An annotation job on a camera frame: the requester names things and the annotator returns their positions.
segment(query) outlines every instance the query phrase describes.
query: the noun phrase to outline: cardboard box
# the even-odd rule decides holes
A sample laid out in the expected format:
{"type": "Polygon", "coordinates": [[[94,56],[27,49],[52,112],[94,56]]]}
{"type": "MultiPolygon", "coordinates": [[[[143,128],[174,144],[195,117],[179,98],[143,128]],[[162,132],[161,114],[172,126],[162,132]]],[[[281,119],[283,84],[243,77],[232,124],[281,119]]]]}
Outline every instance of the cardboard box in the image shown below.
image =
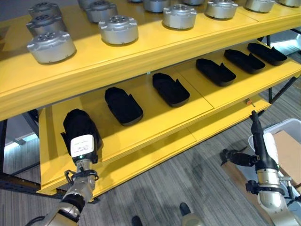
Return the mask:
{"type": "Polygon", "coordinates": [[[274,134],[280,171],[292,178],[294,187],[301,184],[301,144],[284,130],[274,134]]]}

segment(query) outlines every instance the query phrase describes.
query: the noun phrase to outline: upper shelf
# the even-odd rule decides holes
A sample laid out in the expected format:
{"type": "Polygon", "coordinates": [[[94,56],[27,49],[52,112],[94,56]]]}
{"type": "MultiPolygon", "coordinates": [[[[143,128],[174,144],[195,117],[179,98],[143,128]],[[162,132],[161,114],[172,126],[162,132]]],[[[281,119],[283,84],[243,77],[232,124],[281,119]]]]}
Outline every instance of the upper shelf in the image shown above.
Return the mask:
{"type": "Polygon", "coordinates": [[[242,41],[300,25],[300,9],[275,4],[257,15],[239,8],[231,20],[214,20],[199,12],[188,31],[164,28],[162,14],[145,12],[142,4],[113,0],[120,14],[139,24],[139,39],[122,47],[101,41],[96,24],[77,5],[62,8],[77,48],[71,59],[40,65],[26,49],[32,38],[30,16],[0,23],[0,120],[64,98],[154,71],[242,41]]]}

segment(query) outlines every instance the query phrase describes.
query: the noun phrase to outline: black cable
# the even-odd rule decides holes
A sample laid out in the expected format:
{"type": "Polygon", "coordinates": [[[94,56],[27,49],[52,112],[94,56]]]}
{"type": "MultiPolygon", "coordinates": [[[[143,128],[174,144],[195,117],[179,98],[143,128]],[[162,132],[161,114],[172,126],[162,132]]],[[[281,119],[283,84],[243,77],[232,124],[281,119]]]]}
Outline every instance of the black cable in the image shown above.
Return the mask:
{"type": "Polygon", "coordinates": [[[44,218],[45,218],[44,216],[36,217],[36,218],[32,219],[31,221],[29,221],[25,226],[31,226],[38,221],[44,220],[44,218]]]}

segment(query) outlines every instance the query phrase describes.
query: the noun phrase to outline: shelving unit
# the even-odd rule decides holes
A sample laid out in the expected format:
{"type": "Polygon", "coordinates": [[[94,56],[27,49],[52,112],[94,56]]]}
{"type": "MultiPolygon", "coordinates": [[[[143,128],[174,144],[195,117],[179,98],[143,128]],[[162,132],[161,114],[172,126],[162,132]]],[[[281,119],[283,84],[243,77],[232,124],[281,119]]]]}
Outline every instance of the shelving unit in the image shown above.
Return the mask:
{"type": "MultiPolygon", "coordinates": [[[[247,44],[231,48],[249,53],[247,44]]],[[[169,74],[174,80],[179,79],[190,92],[189,102],[179,108],[169,107],[153,88],[151,79],[157,72],[115,84],[114,86],[132,94],[144,111],[143,119],[131,127],[121,126],[110,112],[104,100],[106,88],[44,108],[40,113],[40,192],[52,194],[55,188],[66,183],[63,172],[75,169],[60,136],[64,131],[63,120],[72,109],[85,110],[95,122],[103,139],[104,146],[98,152],[99,161],[93,165],[94,169],[100,174],[106,167],[114,169],[106,170],[111,178],[109,181],[103,181],[103,184],[98,182],[100,188],[96,188],[95,195],[99,195],[247,118],[252,108],[257,111],[267,109],[269,103],[253,96],[285,79],[298,77],[301,72],[301,65],[288,59],[277,67],[266,63],[261,73],[252,75],[227,61],[223,53],[224,50],[220,50],[199,58],[212,59],[216,63],[224,62],[237,75],[234,82],[227,87],[216,86],[202,75],[195,67],[196,59],[157,71],[169,74]],[[253,97],[255,107],[243,103],[249,97],[253,97]],[[194,141],[187,138],[187,133],[194,137],[194,141]],[[179,134],[185,137],[185,141],[177,142],[182,137],[179,134]],[[169,141],[176,148],[167,147],[169,141]],[[140,160],[140,157],[134,161],[134,157],[129,157],[144,156],[144,152],[149,153],[146,157],[149,161],[144,158],[140,160]],[[120,169],[122,165],[126,165],[127,169],[120,169]]]]}
{"type": "Polygon", "coordinates": [[[40,65],[28,53],[30,16],[0,23],[0,120],[87,91],[133,78],[243,41],[300,25],[300,10],[275,4],[267,14],[239,7],[231,20],[213,20],[196,7],[196,25],[188,31],[162,26],[161,14],[144,12],[142,4],[113,0],[119,13],[139,24],[139,39],[131,45],[109,46],[96,24],[78,5],[62,8],[77,54],[54,65],[40,65]]]}
{"type": "MultiPolygon", "coordinates": [[[[111,1],[120,14],[138,21],[139,39],[121,47],[107,45],[78,5],[64,7],[63,19],[77,53],[59,64],[40,65],[28,53],[30,16],[0,22],[0,120],[47,106],[39,117],[39,193],[53,195],[66,183],[63,172],[75,170],[60,136],[63,120],[74,108],[89,113],[103,139],[99,162],[93,165],[100,175],[94,191],[98,196],[246,119],[252,110],[266,110],[270,104],[256,94],[301,73],[301,65],[287,60],[277,67],[266,63],[261,73],[250,75],[226,60],[223,50],[213,52],[300,26],[299,8],[275,4],[269,13],[258,14],[238,0],[233,19],[214,20],[203,14],[202,5],[195,7],[194,28],[176,31],[163,27],[162,14],[145,12],[142,4],[111,1]],[[237,75],[234,83],[214,85],[195,68],[193,58],[200,56],[224,62],[237,75]],[[160,98],[151,84],[156,70],[180,80],[190,92],[187,104],[171,108],[160,98]],[[113,85],[132,94],[144,110],[136,125],[119,125],[109,111],[104,93],[113,85]],[[246,105],[246,98],[255,106],[246,105]]],[[[246,44],[231,48],[248,52],[246,44]]]]}

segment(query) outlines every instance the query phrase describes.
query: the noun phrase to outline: black object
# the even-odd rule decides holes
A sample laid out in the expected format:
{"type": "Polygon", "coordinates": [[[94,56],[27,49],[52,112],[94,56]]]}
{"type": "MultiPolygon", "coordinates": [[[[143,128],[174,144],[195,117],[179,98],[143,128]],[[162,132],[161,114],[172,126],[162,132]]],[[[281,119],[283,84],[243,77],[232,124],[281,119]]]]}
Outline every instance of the black object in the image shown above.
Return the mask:
{"type": "Polygon", "coordinates": [[[74,172],[74,171],[71,171],[71,170],[66,170],[64,172],[64,174],[65,174],[66,180],[71,185],[74,184],[74,179],[75,178],[84,178],[84,177],[94,176],[95,177],[95,181],[97,181],[99,179],[98,174],[97,174],[97,172],[94,169],[84,170],[83,167],[80,168],[80,172],[74,172]]]}
{"type": "Polygon", "coordinates": [[[282,195],[285,195],[285,192],[282,188],[279,187],[261,187],[254,180],[248,180],[246,183],[246,191],[252,194],[258,194],[259,191],[269,191],[269,192],[279,192],[282,195]]]}
{"type": "Polygon", "coordinates": [[[152,84],[160,96],[171,107],[179,107],[184,105],[190,97],[190,93],[179,82],[179,80],[177,79],[174,81],[167,74],[154,74],[152,77],[152,84]]]}
{"type": "Polygon", "coordinates": [[[132,95],[117,87],[108,88],[104,95],[110,111],[123,126],[130,126],[143,117],[143,110],[132,95]]]}
{"type": "Polygon", "coordinates": [[[263,139],[263,129],[261,127],[261,123],[258,119],[258,114],[256,113],[256,111],[252,111],[250,118],[253,121],[251,132],[253,134],[255,154],[259,156],[259,160],[255,163],[256,171],[261,169],[274,169],[278,171],[277,163],[269,156],[268,151],[265,147],[263,139]]]}
{"type": "Polygon", "coordinates": [[[143,226],[143,224],[138,216],[134,216],[132,218],[132,226],[143,226]]]}
{"type": "Polygon", "coordinates": [[[42,221],[44,220],[45,217],[44,216],[40,216],[40,217],[36,217],[34,219],[32,219],[31,221],[29,221],[25,226],[32,226],[34,225],[35,223],[39,222],[39,221],[42,221]]]}
{"type": "Polygon", "coordinates": [[[280,53],[274,47],[268,48],[262,44],[250,43],[248,50],[274,66],[283,64],[287,59],[286,55],[280,53]]]}
{"type": "Polygon", "coordinates": [[[15,177],[6,173],[0,173],[0,189],[55,199],[62,199],[66,193],[66,191],[58,188],[56,189],[56,193],[54,195],[37,193],[38,190],[41,190],[41,185],[39,183],[15,177]]]}
{"type": "Polygon", "coordinates": [[[223,63],[219,66],[211,60],[198,59],[196,66],[199,71],[218,86],[228,86],[236,78],[236,75],[223,63]]]}
{"type": "Polygon", "coordinates": [[[184,202],[182,202],[182,203],[180,204],[180,211],[181,211],[181,214],[182,214],[183,217],[184,217],[185,215],[191,213],[191,210],[189,209],[189,206],[188,206],[186,203],[184,203],[184,202]]]}
{"type": "Polygon", "coordinates": [[[265,67],[265,64],[261,60],[254,57],[252,53],[246,55],[237,50],[227,49],[224,55],[236,66],[250,74],[256,74],[265,67]]]}
{"type": "Polygon", "coordinates": [[[220,153],[220,158],[222,160],[221,166],[225,164],[227,161],[231,161],[233,159],[233,155],[240,153],[244,151],[247,147],[244,147],[240,150],[228,150],[223,149],[223,151],[220,153]]]}
{"type": "Polygon", "coordinates": [[[94,138],[94,151],[87,153],[84,156],[78,156],[72,158],[74,163],[81,159],[90,159],[92,163],[97,163],[97,150],[100,148],[102,141],[99,136],[95,123],[91,120],[90,116],[80,109],[74,109],[67,113],[67,116],[63,122],[66,133],[61,133],[68,153],[70,153],[71,140],[73,138],[91,134],[94,138]]]}

